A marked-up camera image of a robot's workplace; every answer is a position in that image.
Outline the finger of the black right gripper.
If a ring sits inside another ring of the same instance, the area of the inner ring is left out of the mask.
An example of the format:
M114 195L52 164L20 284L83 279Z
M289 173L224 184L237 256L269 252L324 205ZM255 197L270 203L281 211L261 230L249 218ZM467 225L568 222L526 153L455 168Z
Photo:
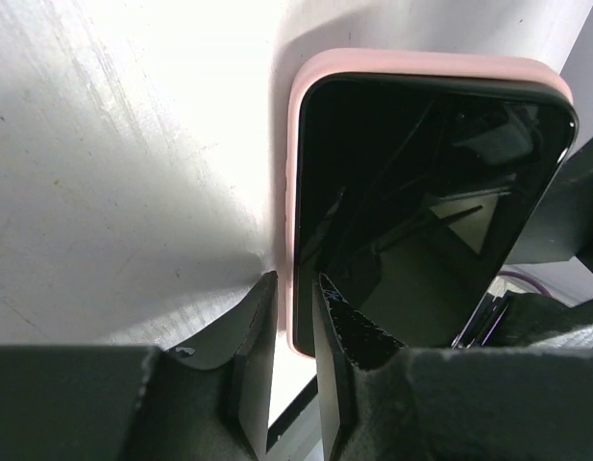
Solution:
M506 269L568 303L593 299L593 138L559 170Z

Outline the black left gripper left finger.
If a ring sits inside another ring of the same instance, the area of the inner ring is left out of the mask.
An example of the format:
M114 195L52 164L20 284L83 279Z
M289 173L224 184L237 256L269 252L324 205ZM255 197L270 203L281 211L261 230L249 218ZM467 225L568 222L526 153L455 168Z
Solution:
M0 460L261 460L275 273L179 345L0 346Z

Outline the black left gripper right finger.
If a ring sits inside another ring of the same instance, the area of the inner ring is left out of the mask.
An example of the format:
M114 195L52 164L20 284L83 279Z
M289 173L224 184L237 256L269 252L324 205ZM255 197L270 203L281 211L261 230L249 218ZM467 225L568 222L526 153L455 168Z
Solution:
M313 289L328 460L593 460L593 349L407 348Z

